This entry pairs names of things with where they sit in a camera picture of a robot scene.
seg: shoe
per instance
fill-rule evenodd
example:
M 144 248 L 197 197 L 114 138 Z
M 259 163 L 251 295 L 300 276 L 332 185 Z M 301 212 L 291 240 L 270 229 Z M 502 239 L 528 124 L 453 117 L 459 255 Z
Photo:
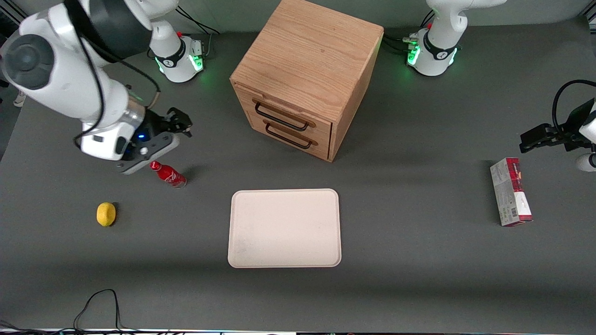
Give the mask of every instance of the shoe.
M 21 108 L 23 106 L 23 104 L 25 103 L 25 98 L 27 97 L 27 95 L 25 95 L 25 92 L 23 91 L 19 91 L 17 98 L 14 100 L 13 104 L 15 105 L 15 107 Z

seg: wooden drawer cabinet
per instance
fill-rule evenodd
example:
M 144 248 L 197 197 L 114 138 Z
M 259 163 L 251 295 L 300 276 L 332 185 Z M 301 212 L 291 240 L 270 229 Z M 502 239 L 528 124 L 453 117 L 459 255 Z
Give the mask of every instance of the wooden drawer cabinet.
M 382 37 L 376 24 L 282 0 L 230 77 L 250 126 L 332 162 Z

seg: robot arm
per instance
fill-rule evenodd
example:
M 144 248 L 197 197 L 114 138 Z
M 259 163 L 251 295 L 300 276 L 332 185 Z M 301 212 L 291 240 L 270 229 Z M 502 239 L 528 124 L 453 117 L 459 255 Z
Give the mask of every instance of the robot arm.
M 199 72 L 196 58 L 202 65 L 200 43 L 179 38 L 166 21 L 151 21 L 177 4 L 65 0 L 21 23 L 3 48 L 2 71 L 30 98 L 80 119 L 83 131 L 89 131 L 81 138 L 83 152 L 120 160 L 117 169 L 132 173 L 175 148 L 175 133 L 190 135 L 192 123 L 175 108 L 166 117 L 146 109 L 101 68 L 151 46 L 168 65 L 173 60 L 162 69 L 168 79 L 190 80 Z
M 468 26 L 464 11 L 489 8 L 507 0 L 426 0 L 435 13 L 431 29 L 423 27 L 405 42 L 415 42 L 408 65 L 425 76 L 441 75 L 453 63 L 457 42 Z
M 576 160 L 578 169 L 596 172 L 596 98 L 590 99 L 575 108 L 565 123 L 557 122 L 557 103 L 561 93 L 574 83 L 596 86 L 589 80 L 572 80 L 563 85 L 555 95 L 552 104 L 552 125 L 543 123 L 520 135 L 521 153 L 540 147 L 553 147 L 563 144 L 566 151 L 578 148 L 591 149 L 592 153 L 583 154 Z

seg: bottle label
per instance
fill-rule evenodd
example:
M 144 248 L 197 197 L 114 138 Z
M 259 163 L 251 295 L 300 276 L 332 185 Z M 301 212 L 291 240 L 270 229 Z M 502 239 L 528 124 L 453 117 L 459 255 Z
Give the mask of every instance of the bottle label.
M 186 178 L 184 178 L 182 175 L 172 171 L 172 174 L 169 175 L 165 179 L 165 182 L 167 182 L 168 184 L 170 184 L 171 186 L 173 186 L 175 188 L 180 188 L 186 184 Z

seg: red and white box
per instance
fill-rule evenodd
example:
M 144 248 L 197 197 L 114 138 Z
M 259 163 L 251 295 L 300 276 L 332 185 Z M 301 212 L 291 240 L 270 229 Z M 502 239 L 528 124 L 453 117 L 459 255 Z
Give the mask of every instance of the red and white box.
M 491 175 L 501 225 L 513 227 L 532 221 L 532 212 L 522 187 L 519 158 L 505 158 L 491 166 Z

